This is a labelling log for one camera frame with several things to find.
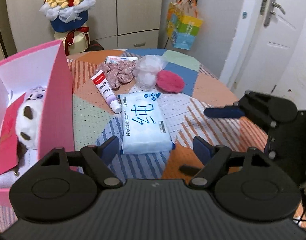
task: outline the multicolored tablecloth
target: multicolored tablecloth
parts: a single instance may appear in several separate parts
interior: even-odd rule
[[[213,145],[226,145],[235,151],[245,151],[250,146],[264,149],[267,135],[246,118],[209,119],[203,114],[206,107],[231,105],[236,96],[218,81],[195,58],[165,49],[104,50],[80,53],[68,57],[74,78],[73,125],[75,150],[85,145],[99,145],[112,135],[120,142],[123,137],[121,115],[116,115],[106,104],[90,80],[96,65],[107,56],[163,55],[170,70],[185,82],[183,93],[162,94],[158,103],[165,117],[176,148],[171,152],[145,155],[117,155],[109,168],[122,180],[127,178],[183,178],[190,177],[179,172],[182,164],[202,167],[192,150],[194,136],[201,136]],[[116,94],[143,91],[135,81],[122,85]],[[15,221],[12,208],[0,206],[0,231],[5,231]]]

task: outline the wardrobe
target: wardrobe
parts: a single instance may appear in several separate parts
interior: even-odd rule
[[[50,22],[39,12],[43,0],[7,0],[18,51],[54,40]],[[162,0],[96,0],[89,11],[91,40],[105,49],[156,48]]]

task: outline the red flower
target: red flower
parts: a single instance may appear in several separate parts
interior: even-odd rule
[[[74,0],[68,0],[68,6],[69,7],[74,6]]]

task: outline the red ribbon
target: red ribbon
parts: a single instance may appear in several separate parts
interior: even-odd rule
[[[70,32],[66,35],[66,39],[65,39],[65,43],[64,43],[65,55],[66,55],[66,56],[69,55],[68,46],[74,44],[74,32],[81,32],[81,33],[85,34],[85,38],[86,38],[86,40],[87,40],[87,43],[89,44],[88,31],[89,31],[89,28],[88,28],[88,27],[81,27],[81,28],[78,28],[78,29],[75,29],[75,30],[70,31]]]

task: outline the red card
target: red card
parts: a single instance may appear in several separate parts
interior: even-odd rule
[[[6,109],[0,134],[0,174],[9,171],[18,164],[15,123],[17,111],[23,102],[24,94]]]

